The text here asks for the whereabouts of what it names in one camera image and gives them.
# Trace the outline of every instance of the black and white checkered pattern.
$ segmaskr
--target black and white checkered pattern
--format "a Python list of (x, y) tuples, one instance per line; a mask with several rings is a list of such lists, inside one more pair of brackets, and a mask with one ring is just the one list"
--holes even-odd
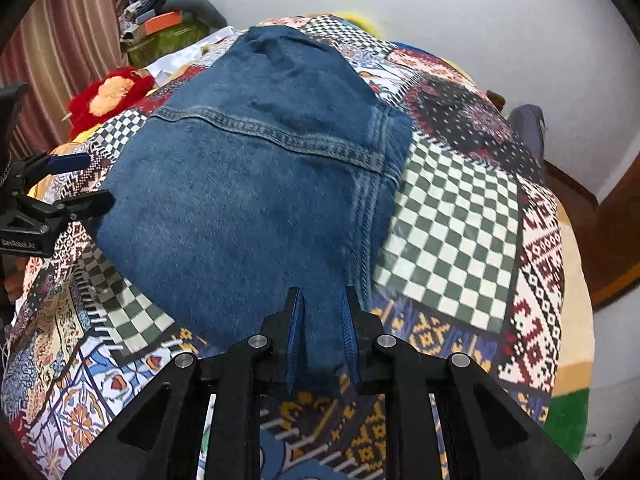
[(311, 38), (329, 38), (332, 41), (347, 43), (355, 48), (366, 50), (374, 56), (385, 57), (395, 46), (388, 41), (373, 37), (351, 23), (335, 16), (317, 16), (300, 28)]
[(374, 280), (500, 332), (514, 272), (517, 185), (417, 134)]
[(92, 142), (104, 148), (114, 158), (120, 156), (122, 147), (145, 124), (146, 116), (137, 110), (125, 110), (114, 118), (106, 121), (95, 135)]
[(121, 345), (120, 357), (157, 343), (174, 326), (174, 320), (116, 272), (93, 243), (82, 252), (82, 275), (111, 340)]

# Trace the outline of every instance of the red plush toy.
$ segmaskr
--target red plush toy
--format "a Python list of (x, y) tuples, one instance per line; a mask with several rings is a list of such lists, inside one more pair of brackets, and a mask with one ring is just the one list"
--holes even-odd
[(147, 70), (132, 66), (114, 70), (102, 81), (92, 83), (69, 103), (69, 140), (133, 106), (155, 84)]

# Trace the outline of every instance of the white cloth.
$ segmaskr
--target white cloth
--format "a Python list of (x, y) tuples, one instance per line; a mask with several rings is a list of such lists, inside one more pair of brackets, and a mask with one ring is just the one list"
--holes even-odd
[(162, 85), (169, 76), (178, 70), (182, 65), (190, 61), (200, 59), (202, 56), (202, 47), (207, 44), (217, 43), (224, 40), (227, 36), (231, 36), (236, 30), (233, 27), (225, 27), (217, 30), (213, 34), (209, 34), (206, 38), (178, 50), (172, 54), (162, 56), (156, 59), (152, 64), (145, 67), (151, 75), (156, 79), (158, 85)]

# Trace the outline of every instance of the blue denim fabric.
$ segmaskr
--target blue denim fabric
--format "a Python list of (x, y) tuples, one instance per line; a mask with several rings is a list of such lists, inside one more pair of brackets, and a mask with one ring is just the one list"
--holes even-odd
[(325, 379), (344, 362), (343, 287), (369, 304), (410, 139), (409, 117), (332, 47), (252, 28), (129, 141), (98, 246), (221, 350), (300, 287), (306, 371)]

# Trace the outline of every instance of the patchwork bedspread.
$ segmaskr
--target patchwork bedspread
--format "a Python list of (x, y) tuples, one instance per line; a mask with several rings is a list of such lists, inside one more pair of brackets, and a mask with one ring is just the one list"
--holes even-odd
[[(435, 56), (378, 40), (335, 16), (261, 25), (274, 24), (334, 46), (380, 99), (414, 119), (370, 311), (421, 352), (466, 352), (544, 424), (564, 274), (556, 199), (529, 150), (474, 83)], [(240, 34), (101, 126), (77, 148), (92, 156), (91, 167), (57, 176), (46, 200), (100, 187), (146, 117)], [(32, 258), (0, 400), (36, 467), (60, 478), (173, 355), (219, 351), (194, 329), (176, 324), (121, 276), (78, 222), (52, 258)], [(264, 480), (383, 478), (384, 399), (357, 397), (345, 376), (338, 397), (270, 397), (261, 415), (261, 446), (271, 457), (263, 461)], [(442, 462), (447, 478), (445, 456)]]

